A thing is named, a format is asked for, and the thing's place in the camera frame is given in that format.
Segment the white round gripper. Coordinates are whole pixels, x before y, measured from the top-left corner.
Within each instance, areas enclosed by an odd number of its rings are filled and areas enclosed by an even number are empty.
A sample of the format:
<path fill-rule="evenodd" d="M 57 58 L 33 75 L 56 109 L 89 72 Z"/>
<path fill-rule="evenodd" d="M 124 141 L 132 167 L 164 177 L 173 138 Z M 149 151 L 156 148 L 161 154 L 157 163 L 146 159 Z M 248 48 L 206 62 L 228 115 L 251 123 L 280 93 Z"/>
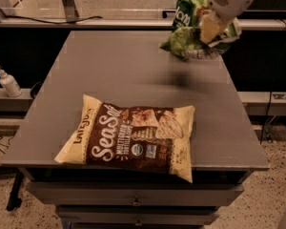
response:
<path fill-rule="evenodd" d="M 208 44 L 229 26 L 231 19 L 248 9 L 254 0 L 208 0 L 209 14 L 201 21 L 200 40 Z"/>

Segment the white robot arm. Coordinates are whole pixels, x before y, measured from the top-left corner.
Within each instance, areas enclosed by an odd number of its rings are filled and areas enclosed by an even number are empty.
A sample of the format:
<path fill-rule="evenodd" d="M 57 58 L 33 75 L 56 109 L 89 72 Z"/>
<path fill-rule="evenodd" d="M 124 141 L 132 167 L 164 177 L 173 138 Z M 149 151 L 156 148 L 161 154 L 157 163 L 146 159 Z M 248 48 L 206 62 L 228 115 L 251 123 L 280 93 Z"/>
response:
<path fill-rule="evenodd" d="M 250 7 L 254 0 L 207 0 L 209 12 L 201 21 L 200 39 L 208 44 Z"/>

